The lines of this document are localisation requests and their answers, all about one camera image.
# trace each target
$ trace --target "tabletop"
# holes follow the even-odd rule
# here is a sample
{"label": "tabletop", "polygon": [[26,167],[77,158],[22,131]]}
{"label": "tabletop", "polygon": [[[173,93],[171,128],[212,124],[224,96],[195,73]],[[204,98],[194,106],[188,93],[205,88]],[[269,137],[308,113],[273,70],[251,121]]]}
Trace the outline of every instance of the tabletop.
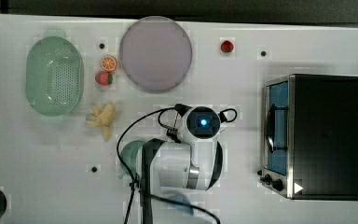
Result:
{"label": "tabletop", "polygon": [[[213,211],[225,224],[358,223],[358,202],[286,200],[262,187],[256,175],[263,84],[301,73],[358,76],[358,29],[178,22],[193,48],[183,83],[162,94],[146,93],[119,67],[114,84],[99,86],[94,77],[101,58],[118,56],[121,37],[134,22],[0,15],[0,189],[9,200],[1,223],[121,223],[130,189],[128,178],[118,178],[117,140],[142,115],[178,103],[239,111],[219,139],[224,171],[212,189],[186,191],[193,204]],[[79,104],[58,118],[39,115],[25,96],[27,55],[47,29],[66,32],[85,69]],[[225,39],[234,43],[230,54],[220,51]],[[112,137],[104,142],[102,131],[85,118],[92,105],[109,102],[117,115]],[[124,141],[164,134],[150,118]],[[91,172],[92,166],[98,172]]]}

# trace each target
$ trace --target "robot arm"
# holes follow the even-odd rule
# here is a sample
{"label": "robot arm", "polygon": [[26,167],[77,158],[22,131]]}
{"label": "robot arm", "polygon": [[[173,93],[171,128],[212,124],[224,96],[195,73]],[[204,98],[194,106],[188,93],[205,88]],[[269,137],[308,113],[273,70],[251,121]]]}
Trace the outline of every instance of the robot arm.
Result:
{"label": "robot arm", "polygon": [[[163,113],[169,109],[172,108],[161,109],[146,116],[158,112]],[[172,219],[167,219],[167,213],[180,213],[175,209],[162,209],[164,210],[162,213],[159,211],[161,209],[157,209],[157,211],[152,209],[153,206],[161,208],[161,204],[156,203],[176,203],[160,196],[161,187],[207,190],[214,185],[221,174],[223,150],[217,141],[217,136],[220,134],[221,123],[230,122],[227,121],[223,111],[216,114],[209,107],[199,106],[192,108],[186,105],[176,105],[174,109],[183,117],[183,125],[179,130],[169,126],[165,128],[173,131],[175,143],[159,139],[152,139],[145,143],[137,155],[136,170],[137,176],[140,177],[139,182],[136,177],[131,176],[132,195],[134,183],[139,183],[140,215],[143,224],[170,223]],[[146,116],[136,120],[130,127]],[[120,136],[117,142],[117,154],[119,142],[128,129]],[[182,205],[199,209],[213,217],[217,223],[220,223],[214,214],[200,207],[183,203]],[[190,217],[190,219],[195,219],[196,223],[204,223],[205,221],[200,220],[199,217]]]}

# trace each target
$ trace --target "round plate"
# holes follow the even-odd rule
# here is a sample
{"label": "round plate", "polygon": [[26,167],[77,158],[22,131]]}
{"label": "round plate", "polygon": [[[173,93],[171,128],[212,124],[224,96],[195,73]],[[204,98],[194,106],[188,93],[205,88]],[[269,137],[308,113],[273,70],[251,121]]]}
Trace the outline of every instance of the round plate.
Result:
{"label": "round plate", "polygon": [[191,59],[187,33],[168,18],[143,18],[121,39],[121,66],[144,91],[164,92],[177,86],[185,78]]}

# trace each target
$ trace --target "green plastic colander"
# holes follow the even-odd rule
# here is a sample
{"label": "green plastic colander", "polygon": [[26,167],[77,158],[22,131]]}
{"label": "green plastic colander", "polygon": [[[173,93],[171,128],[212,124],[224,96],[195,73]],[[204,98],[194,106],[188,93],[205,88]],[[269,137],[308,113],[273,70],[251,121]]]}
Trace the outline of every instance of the green plastic colander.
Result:
{"label": "green plastic colander", "polygon": [[28,54],[25,93],[34,110],[59,116],[71,111],[81,98],[83,62],[63,31],[49,30],[45,36]]}

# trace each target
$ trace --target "plastic toy food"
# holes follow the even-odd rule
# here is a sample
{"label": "plastic toy food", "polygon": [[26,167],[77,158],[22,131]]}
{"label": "plastic toy food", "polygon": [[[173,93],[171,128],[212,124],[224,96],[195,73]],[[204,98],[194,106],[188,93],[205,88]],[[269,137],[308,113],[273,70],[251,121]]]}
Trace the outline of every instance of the plastic toy food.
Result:
{"label": "plastic toy food", "polygon": [[107,142],[110,138],[109,126],[115,117],[116,108],[113,104],[108,104],[103,110],[97,105],[92,106],[93,114],[86,116],[89,126],[103,128],[103,140]]}

